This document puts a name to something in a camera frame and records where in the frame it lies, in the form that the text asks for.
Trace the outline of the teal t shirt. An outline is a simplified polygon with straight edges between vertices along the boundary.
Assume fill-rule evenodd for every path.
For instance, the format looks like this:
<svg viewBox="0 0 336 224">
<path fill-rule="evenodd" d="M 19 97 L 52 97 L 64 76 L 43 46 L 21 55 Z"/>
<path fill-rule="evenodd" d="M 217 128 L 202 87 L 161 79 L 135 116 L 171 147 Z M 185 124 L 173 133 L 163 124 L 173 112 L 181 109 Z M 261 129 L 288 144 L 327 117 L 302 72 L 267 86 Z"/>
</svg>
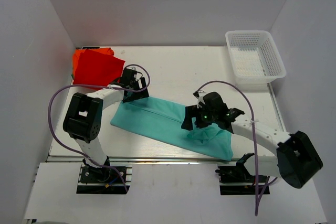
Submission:
<svg viewBox="0 0 336 224">
<path fill-rule="evenodd" d="M 110 124 L 120 129 L 145 136 L 213 158 L 231 161 L 231 133 L 216 124 L 188 131 L 181 128 L 185 106 L 159 98 L 148 97 L 120 103 Z"/>
</svg>

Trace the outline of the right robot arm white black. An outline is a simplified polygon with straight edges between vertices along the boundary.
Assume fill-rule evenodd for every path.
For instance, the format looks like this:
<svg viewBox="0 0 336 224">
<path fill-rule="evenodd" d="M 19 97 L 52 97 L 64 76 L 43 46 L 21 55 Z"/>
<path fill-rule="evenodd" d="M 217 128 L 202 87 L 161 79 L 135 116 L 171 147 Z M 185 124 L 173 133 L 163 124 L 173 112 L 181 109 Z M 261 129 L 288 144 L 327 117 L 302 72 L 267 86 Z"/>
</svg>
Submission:
<svg viewBox="0 0 336 224">
<path fill-rule="evenodd" d="M 245 137 L 272 153 L 272 156 L 247 153 L 235 166 L 219 168 L 217 173 L 225 183 L 247 182 L 261 175 L 282 178 L 290 186 L 302 188 L 323 167 L 306 133 L 283 132 L 253 121 L 244 111 L 228 108 L 217 92 L 198 97 L 195 105 L 187 106 L 181 128 L 191 131 L 212 124 Z"/>
</svg>

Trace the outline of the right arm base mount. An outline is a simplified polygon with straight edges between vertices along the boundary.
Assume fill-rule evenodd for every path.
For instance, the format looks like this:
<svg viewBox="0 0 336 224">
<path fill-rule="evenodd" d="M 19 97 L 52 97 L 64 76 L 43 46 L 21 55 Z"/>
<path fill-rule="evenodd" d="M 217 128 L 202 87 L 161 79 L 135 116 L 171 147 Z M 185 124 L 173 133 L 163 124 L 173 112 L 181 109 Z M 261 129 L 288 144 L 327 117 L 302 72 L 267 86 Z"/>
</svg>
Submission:
<svg viewBox="0 0 336 224">
<path fill-rule="evenodd" d="M 221 196 L 242 196 L 255 194 L 255 175 L 251 175 L 244 164 L 254 153 L 247 153 L 234 166 L 219 166 L 215 173 L 219 176 Z"/>
</svg>

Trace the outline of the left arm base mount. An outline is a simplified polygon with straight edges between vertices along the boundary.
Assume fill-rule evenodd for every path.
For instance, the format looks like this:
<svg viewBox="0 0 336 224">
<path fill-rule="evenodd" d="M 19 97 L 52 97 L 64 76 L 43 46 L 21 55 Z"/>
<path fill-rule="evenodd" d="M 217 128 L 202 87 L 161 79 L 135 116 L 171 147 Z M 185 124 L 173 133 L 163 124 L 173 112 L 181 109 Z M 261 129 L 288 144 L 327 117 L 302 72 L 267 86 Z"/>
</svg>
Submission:
<svg viewBox="0 0 336 224">
<path fill-rule="evenodd" d="M 126 195 L 131 184 L 131 167 L 92 167 L 83 159 L 76 194 L 78 195 Z"/>
</svg>

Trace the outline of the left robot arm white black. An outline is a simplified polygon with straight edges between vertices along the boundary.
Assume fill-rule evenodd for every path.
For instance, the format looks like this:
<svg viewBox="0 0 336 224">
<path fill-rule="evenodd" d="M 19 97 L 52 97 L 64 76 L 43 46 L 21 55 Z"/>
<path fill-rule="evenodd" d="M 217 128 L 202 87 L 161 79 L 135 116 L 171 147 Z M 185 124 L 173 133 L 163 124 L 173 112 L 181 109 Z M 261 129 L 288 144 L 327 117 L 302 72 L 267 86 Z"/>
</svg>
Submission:
<svg viewBox="0 0 336 224">
<path fill-rule="evenodd" d="M 126 66 L 122 75 L 107 87 L 97 87 L 91 93 L 75 93 L 70 101 L 63 130 L 79 145 L 84 164 L 93 168 L 93 176 L 101 182 L 110 178 L 111 168 L 108 156 L 104 153 L 98 135 L 101 129 L 103 110 L 111 105 L 132 102 L 149 97 L 147 86 L 150 80 L 137 71 L 139 65 Z"/>
</svg>

